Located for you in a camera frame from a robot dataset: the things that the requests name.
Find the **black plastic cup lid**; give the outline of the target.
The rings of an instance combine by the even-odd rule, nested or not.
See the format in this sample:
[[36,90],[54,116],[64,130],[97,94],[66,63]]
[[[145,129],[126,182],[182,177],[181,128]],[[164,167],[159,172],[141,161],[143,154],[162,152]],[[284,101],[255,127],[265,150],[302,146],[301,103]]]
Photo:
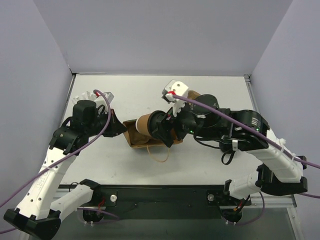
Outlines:
[[166,113],[161,110],[156,110],[150,114],[147,120],[147,129],[150,136],[154,139],[163,140],[166,136],[166,131],[162,125],[162,121]]

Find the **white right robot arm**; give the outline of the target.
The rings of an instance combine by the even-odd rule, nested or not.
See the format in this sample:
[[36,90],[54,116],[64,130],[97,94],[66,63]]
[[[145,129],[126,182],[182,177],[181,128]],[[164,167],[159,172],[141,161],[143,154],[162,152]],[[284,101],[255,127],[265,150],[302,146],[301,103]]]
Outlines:
[[302,194],[308,190],[305,167],[296,161],[278,139],[268,122],[254,110],[230,110],[220,108],[211,94],[196,97],[197,103],[186,103],[174,114],[157,110],[147,122],[150,135],[162,141],[168,148],[174,138],[183,140],[187,134],[203,144],[205,141],[219,143],[223,155],[229,155],[229,165],[236,151],[246,152],[262,162],[253,173],[238,179],[225,181],[221,197],[233,204],[251,194],[263,192],[273,196]]

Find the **brown paper coffee cup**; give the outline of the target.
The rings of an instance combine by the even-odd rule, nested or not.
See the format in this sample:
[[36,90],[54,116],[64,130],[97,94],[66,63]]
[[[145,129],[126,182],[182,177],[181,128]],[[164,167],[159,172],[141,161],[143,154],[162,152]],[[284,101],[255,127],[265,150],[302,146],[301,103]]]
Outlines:
[[151,113],[141,115],[135,122],[136,130],[140,134],[142,134],[144,136],[148,136],[148,137],[151,137],[151,134],[150,134],[150,131],[148,128],[148,125],[149,125],[148,121],[149,121],[150,116],[151,116]]

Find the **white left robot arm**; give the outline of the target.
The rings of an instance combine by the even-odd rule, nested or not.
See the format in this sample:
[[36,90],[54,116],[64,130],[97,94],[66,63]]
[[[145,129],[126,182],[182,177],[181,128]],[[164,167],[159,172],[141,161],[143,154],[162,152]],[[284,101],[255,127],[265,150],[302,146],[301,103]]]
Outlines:
[[113,138],[126,131],[102,96],[78,100],[72,115],[54,131],[39,173],[28,182],[30,189],[15,208],[6,210],[3,219],[16,229],[41,240],[51,240],[62,221],[78,207],[100,203],[100,184],[84,179],[75,190],[53,200],[71,164],[82,150],[100,136]]

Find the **green paper bag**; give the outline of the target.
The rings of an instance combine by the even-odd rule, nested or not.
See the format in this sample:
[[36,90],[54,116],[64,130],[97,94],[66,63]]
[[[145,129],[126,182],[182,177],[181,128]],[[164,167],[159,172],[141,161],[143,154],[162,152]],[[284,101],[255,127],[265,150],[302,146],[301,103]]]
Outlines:
[[[127,131],[123,133],[128,145],[132,149],[146,149],[151,159],[158,163],[165,163],[170,157],[170,148],[162,141],[151,136],[143,135],[136,130],[136,119],[127,120],[122,123]],[[151,153],[152,147],[164,147],[166,149],[166,157],[159,159]]]

